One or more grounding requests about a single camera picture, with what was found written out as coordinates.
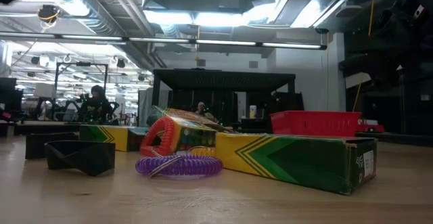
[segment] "desk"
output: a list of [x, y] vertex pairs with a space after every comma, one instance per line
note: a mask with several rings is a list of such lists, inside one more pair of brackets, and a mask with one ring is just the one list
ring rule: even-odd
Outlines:
[[431, 223], [433, 148], [379, 143], [377, 177], [352, 196], [223, 170], [148, 179], [137, 152], [113, 175], [48, 171], [24, 160], [24, 138], [0, 140], [0, 223]]

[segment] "purple coiled keychain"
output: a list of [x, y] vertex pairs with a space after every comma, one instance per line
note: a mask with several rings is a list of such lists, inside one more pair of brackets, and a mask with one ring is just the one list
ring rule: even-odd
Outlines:
[[162, 156], [143, 158], [135, 164], [138, 173], [153, 177], [162, 175], [214, 175], [223, 169], [223, 163], [211, 156]]

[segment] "red basket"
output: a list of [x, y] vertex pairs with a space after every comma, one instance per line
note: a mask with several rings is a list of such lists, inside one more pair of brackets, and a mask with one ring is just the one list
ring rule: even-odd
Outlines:
[[354, 137], [360, 112], [285, 111], [271, 114], [274, 134]]

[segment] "ceiling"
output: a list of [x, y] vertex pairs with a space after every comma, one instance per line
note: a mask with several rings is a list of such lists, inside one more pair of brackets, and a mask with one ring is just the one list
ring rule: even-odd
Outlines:
[[[201, 25], [200, 29], [197, 26], [192, 26], [189, 23], [178, 24], [179, 20], [166, 18], [162, 22], [168, 22], [174, 27], [176, 35], [182, 38], [201, 38], [210, 40], [234, 40], [234, 41], [267, 41], [267, 42], [289, 42], [289, 43], [306, 43], [318, 44], [322, 42], [323, 37], [317, 34], [313, 24], [325, 14], [330, 14], [328, 18], [318, 25], [320, 28], [328, 28], [332, 32], [344, 32], [349, 30], [357, 30], [368, 25], [369, 10], [371, 0], [350, 0], [362, 7], [361, 11], [351, 17], [337, 18], [335, 13], [340, 10], [340, 6], [336, 3], [338, 0], [273, 0], [274, 4], [266, 6], [264, 9], [254, 9], [254, 0], [240, 0], [239, 5], [233, 4], [233, 0], [132, 0], [133, 5], [142, 11], [144, 16], [140, 19], [139, 15], [134, 15], [131, 10], [133, 8], [128, 0], [125, 5], [119, 0], [91, 0], [96, 9], [92, 9], [93, 18], [98, 15], [106, 14], [108, 19], [112, 19], [111, 27], [115, 26], [124, 36], [144, 37], [155, 35], [157, 37], [166, 37], [168, 33], [159, 23], [149, 23], [152, 21], [149, 12], [175, 12], [177, 14], [186, 14], [191, 18], [192, 22], [198, 23], [199, 16], [202, 10], [215, 10], [218, 13], [230, 13], [241, 16], [242, 20], [248, 19], [247, 23], [240, 25], [220, 25], [228, 22], [228, 18], [219, 20], [211, 20], [216, 24], [207, 26]], [[376, 3], [376, 13], [379, 14], [384, 8], [387, 8], [394, 0], [378, 0]], [[90, 27], [85, 22], [85, 18], [77, 18], [73, 12], [80, 11], [75, 8], [72, 11], [67, 9], [68, 5], [64, 0], [17, 0], [11, 5], [0, 6], [0, 31], [10, 32], [41, 32], [45, 24], [37, 17], [37, 12], [42, 5], [58, 5], [64, 11], [55, 22], [55, 26], [48, 28], [45, 32], [51, 34], [76, 34], [76, 35], [101, 35], [101, 32], [95, 31], [94, 27]], [[275, 16], [275, 20], [271, 21], [271, 16]], [[112, 75], [108, 77], [110, 82], [110, 95], [117, 93], [128, 94], [136, 91], [137, 88], [146, 88], [152, 84], [152, 76], [146, 76], [144, 82], [138, 81], [138, 75], [148, 75], [147, 70], [153, 68], [164, 67], [164, 61], [157, 59], [158, 54], [155, 49], [147, 43], [128, 43], [126, 45], [107, 45], [107, 44], [71, 44], [63, 41], [61, 43], [43, 43], [34, 41], [23, 41], [22, 39], [8, 40], [7, 44], [11, 47], [13, 53], [13, 62], [16, 62], [12, 67], [12, 76], [20, 79], [20, 83], [26, 85], [27, 94], [31, 94], [35, 80], [53, 81], [55, 63], [63, 61], [66, 57], [71, 58], [72, 62], [86, 61], [93, 63], [110, 64]], [[159, 53], [177, 52], [187, 53], [196, 52], [195, 45], [177, 45], [177, 44], [155, 44], [155, 48]], [[263, 58], [272, 52], [271, 48], [262, 47], [237, 47], [229, 45], [200, 45], [200, 52], [219, 52], [219, 53], [255, 53], [261, 54]], [[48, 63], [35, 66], [30, 63], [32, 56], [48, 56]], [[116, 60], [125, 59], [125, 68], [117, 68]], [[100, 74], [89, 76], [84, 83], [83, 79], [75, 79], [75, 72], [92, 72], [96, 73], [99, 70], [96, 67], [87, 68], [72, 68], [65, 70], [65, 73], [60, 76], [62, 81], [70, 81], [68, 86], [74, 87], [74, 83], [82, 82], [84, 90], [88, 91], [92, 83], [102, 80], [104, 77]], [[29, 77], [29, 71], [35, 71], [35, 77]], [[137, 96], [134, 95], [130, 101], [136, 101]]]

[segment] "small box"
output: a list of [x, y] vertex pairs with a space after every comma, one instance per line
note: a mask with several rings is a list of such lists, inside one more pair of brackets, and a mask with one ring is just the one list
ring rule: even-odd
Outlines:
[[149, 128], [108, 125], [81, 125], [80, 140], [115, 143], [116, 150], [138, 151]]
[[350, 195], [375, 177], [377, 143], [370, 138], [216, 134], [226, 169]]

